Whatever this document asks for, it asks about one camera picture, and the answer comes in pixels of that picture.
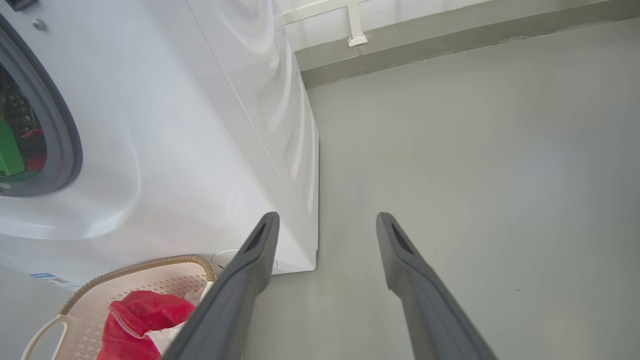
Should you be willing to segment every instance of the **laundry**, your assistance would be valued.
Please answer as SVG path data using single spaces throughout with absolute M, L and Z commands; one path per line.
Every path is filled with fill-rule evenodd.
M 109 306 L 98 360 L 157 360 L 178 334 L 195 306 L 172 294 L 133 291 Z

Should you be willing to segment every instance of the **gray floor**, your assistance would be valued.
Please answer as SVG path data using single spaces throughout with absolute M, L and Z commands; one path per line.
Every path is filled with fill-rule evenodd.
M 319 265 L 272 278 L 244 358 L 413 358 L 388 211 L 502 360 L 637 359 L 638 64 L 630 20 L 311 90 Z

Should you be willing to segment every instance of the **white washing machine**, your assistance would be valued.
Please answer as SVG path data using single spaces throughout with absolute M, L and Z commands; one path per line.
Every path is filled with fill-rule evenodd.
M 84 284 L 238 249 L 277 211 L 274 274 L 316 267 L 319 135 L 274 0 L 0 13 L 2 263 Z

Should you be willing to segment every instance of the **door window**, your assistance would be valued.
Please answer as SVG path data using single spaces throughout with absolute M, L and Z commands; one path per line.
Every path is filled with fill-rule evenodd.
M 60 190 L 78 175 L 71 114 L 42 64 L 0 15 L 0 195 Z

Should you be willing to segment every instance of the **sticker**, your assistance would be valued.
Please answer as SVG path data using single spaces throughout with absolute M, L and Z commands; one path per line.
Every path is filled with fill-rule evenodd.
M 58 286 L 60 288 L 63 288 L 65 290 L 71 291 L 71 292 L 76 292 L 80 289 L 80 285 L 76 285 L 70 281 L 66 281 L 60 277 L 57 277 L 53 274 L 49 274 L 48 272 L 42 273 L 42 274 L 29 274 L 33 277 L 35 277 L 36 279 L 42 279 L 46 282 L 48 282 L 49 284 L 53 284 L 55 286 Z

